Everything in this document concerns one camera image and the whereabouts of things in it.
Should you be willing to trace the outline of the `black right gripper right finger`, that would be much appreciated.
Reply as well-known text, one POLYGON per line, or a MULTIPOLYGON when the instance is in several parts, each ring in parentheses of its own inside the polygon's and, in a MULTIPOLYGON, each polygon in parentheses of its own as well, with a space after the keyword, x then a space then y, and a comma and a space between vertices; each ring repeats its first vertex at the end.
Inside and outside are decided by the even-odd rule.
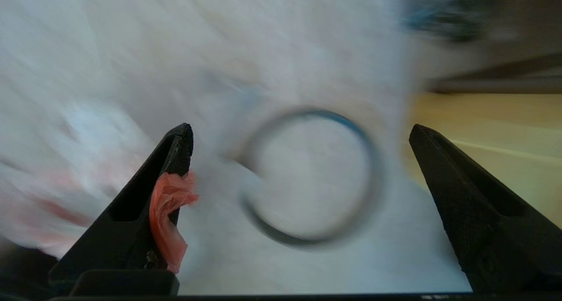
POLYGON ((558 226, 437 131, 409 143, 473 291, 561 291, 558 226))

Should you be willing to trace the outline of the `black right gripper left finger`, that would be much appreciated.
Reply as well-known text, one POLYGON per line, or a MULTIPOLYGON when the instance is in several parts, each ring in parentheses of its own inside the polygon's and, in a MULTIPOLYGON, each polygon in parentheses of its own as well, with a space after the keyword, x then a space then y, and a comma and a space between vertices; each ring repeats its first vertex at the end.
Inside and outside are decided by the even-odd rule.
POLYGON ((160 175, 188 172, 193 145, 188 123, 165 134, 110 205, 50 270, 48 282, 58 294, 69 293, 89 270, 167 268, 149 225, 149 203, 160 175))

